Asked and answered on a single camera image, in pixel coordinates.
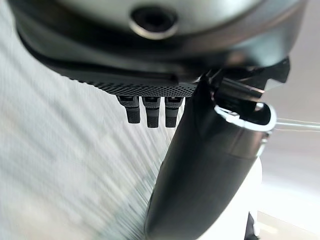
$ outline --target perforated grille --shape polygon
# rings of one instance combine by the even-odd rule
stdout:
[[[109,94],[143,97],[191,97],[195,84],[181,83],[177,86],[151,86],[143,84],[115,84],[88,82]]]

